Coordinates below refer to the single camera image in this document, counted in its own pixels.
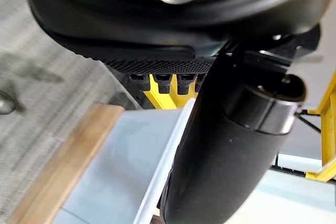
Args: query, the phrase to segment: black plastic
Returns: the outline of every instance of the black plastic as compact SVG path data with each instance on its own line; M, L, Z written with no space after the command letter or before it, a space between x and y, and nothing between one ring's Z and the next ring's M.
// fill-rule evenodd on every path
M115 67L116 61L138 60L137 52L140 57L147 57L145 51L138 51L139 47L134 45L143 45L150 51L161 47L163 50L155 55L156 65L164 65L161 73L173 73L171 66L177 62L187 63L188 69L182 69L181 73L200 73L191 67L193 62L203 64L201 59L215 55L227 40L303 33L319 22L329 1L211 0L182 6L149 0L29 0L29 3L52 38L67 38L67 42L58 41L85 57L103 58ZM79 45L78 40L85 40L90 46ZM102 46L100 41L110 46ZM120 50L118 44L130 47ZM170 47L190 48L194 59L186 61L185 54L179 52L176 52L178 60L163 59L171 53ZM145 65L141 61L129 73L138 73L137 68ZM144 71L152 73L152 70L153 67Z
M177 94L186 95L189 92L189 86L195 81L195 74L177 74Z
M148 74L130 74L131 81L136 84L141 91L151 90L151 80Z
M154 74L154 81L158 83L158 89L160 94L169 94L170 83L172 82L172 74Z
M206 77L206 74L198 74L197 75L197 79L196 79L196 82L195 82L195 92L199 92L200 89L201 89L201 86L205 80L205 77Z
M317 49L321 37L320 25L295 35L274 38L251 38L241 43L238 54L244 55L244 64L268 71L286 73L292 61Z
M257 185L286 139L286 134L280 134L281 127L274 125L287 122L288 132L305 98L303 82L294 83L297 91L293 91L281 84L277 74L273 77L269 73L264 77L274 82L273 95L254 90L250 98L255 97L255 103L250 106L244 103L249 99L239 92L243 89L246 94L249 87L255 87L249 77L230 57L218 56L214 62L197 96L162 196L165 224L224 223ZM276 98L275 93L282 95ZM291 103L290 113L264 109L267 106L262 106L262 96L270 107ZM228 100L235 100L236 106L231 108L246 117L234 117L241 114L231 114ZM255 113L260 106L263 113ZM253 127L254 119L261 121L262 127Z

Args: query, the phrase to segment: black cable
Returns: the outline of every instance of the black cable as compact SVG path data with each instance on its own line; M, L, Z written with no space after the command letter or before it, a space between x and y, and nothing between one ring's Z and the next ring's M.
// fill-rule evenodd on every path
M279 161L279 153L275 157L275 167L279 167L278 166L278 161Z
M316 127L314 124L312 124L311 122L307 121L306 119L304 119L303 117L299 116L299 119L305 123L306 125L308 125L309 127L311 127L313 130L317 131L318 133L321 134L321 129Z

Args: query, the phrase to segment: gray carpet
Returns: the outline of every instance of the gray carpet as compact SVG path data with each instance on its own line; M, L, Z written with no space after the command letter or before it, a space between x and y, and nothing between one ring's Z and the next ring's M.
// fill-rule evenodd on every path
M0 89L19 111L0 115L0 223L94 102L140 109L100 62L65 50L33 20L26 0L0 0Z

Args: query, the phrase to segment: black cylinder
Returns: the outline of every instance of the black cylinder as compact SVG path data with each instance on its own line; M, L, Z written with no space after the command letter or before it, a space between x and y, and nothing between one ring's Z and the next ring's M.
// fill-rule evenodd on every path
M166 224L223 224L286 139L306 96L296 76L217 57L177 149L162 201Z

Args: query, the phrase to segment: gray surface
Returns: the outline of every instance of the gray surface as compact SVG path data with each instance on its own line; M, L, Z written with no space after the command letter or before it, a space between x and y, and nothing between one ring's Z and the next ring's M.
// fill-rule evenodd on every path
M308 96L305 109L316 109L319 106L336 71L335 17L336 0L332 0L321 22L322 38L318 50L302 61L292 64L290 68L290 72L302 77L306 82ZM311 116L305 118L321 128L319 118ZM297 121L280 153L321 159L321 136L301 121Z
M20 110L0 115L0 223L94 102L139 109L100 62L46 36L26 0L0 0L0 89L14 83Z
M181 112L123 113L62 209L89 224L149 223L183 134L176 122L190 109ZM71 224L60 217L53 224Z

